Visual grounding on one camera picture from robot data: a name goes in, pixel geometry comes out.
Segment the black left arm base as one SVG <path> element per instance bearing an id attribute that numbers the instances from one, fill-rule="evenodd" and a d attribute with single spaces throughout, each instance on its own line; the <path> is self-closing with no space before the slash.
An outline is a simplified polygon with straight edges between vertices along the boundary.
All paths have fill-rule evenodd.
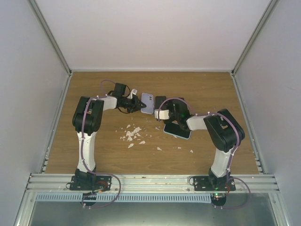
<path id="1" fill-rule="evenodd" d="M 71 191 L 104 192 L 111 189 L 111 179 L 111 176 L 72 176 L 71 182 L 66 184 L 66 188 Z"/>

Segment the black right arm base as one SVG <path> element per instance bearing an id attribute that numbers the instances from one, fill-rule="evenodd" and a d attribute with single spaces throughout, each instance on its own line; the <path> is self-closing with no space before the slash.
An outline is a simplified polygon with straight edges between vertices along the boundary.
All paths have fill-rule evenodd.
<path id="1" fill-rule="evenodd" d="M 188 183 L 194 186 L 195 191 L 235 191 L 236 186 L 232 178 L 227 176 L 217 178 L 214 175 L 209 176 L 191 176 Z"/>

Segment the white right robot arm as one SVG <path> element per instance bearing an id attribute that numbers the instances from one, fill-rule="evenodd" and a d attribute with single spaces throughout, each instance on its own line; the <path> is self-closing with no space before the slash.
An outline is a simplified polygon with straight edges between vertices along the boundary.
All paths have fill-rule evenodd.
<path id="1" fill-rule="evenodd" d="M 208 185 L 218 191 L 230 178 L 230 165 L 235 151 L 245 139 L 245 132 L 228 109 L 207 116 L 193 115 L 187 104 L 178 99 L 168 100 L 162 107 L 168 110 L 163 131 L 169 135 L 189 139 L 191 132 L 207 130 L 216 148 L 214 162 L 208 172 Z"/>

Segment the black smartphone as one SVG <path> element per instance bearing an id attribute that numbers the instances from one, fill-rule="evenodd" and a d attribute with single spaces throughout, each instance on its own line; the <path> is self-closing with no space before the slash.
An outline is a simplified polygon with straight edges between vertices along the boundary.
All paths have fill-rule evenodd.
<path id="1" fill-rule="evenodd" d="M 157 112 L 160 105 L 166 100 L 166 96 L 156 96 L 155 97 L 155 107 L 154 112 Z M 166 104 L 161 107 L 161 110 L 166 110 Z"/>

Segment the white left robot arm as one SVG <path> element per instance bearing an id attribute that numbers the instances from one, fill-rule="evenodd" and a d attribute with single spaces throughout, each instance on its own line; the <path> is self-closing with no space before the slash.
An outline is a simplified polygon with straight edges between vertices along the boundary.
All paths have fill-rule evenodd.
<path id="1" fill-rule="evenodd" d="M 133 89 L 125 94 L 129 87 L 115 83 L 114 90 L 103 97 L 84 97 L 79 99 L 72 124 L 79 139 L 79 162 L 77 170 L 83 173 L 95 173 L 95 137 L 101 126 L 103 112 L 106 110 L 125 109 L 125 114 L 134 113 L 146 108 L 147 105 L 137 96 Z"/>

